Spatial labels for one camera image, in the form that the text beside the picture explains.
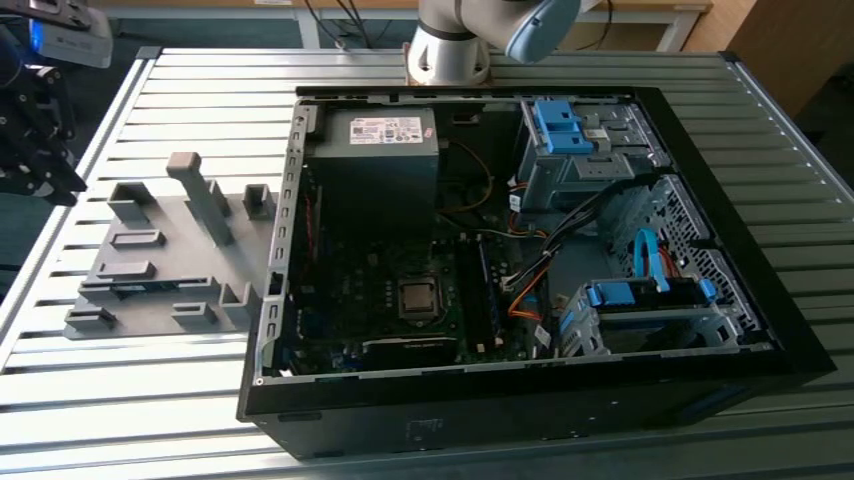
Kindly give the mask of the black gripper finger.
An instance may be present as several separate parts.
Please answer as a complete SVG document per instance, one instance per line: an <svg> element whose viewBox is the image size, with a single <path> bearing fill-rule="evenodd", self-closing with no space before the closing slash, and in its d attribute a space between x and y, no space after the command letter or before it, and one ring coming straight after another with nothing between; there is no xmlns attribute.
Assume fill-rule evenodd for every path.
<svg viewBox="0 0 854 480"><path fill-rule="evenodd" d="M27 102L34 110L27 137L34 144L29 157L31 175L39 180L37 189L49 203L74 206L86 185L75 172L78 159L67 142L75 137L75 121L65 75L54 66L27 64L31 80Z"/></svg>
<svg viewBox="0 0 854 480"><path fill-rule="evenodd" d="M1 192L55 200L46 181L58 160L55 125L49 110L1 108Z"/></svg>

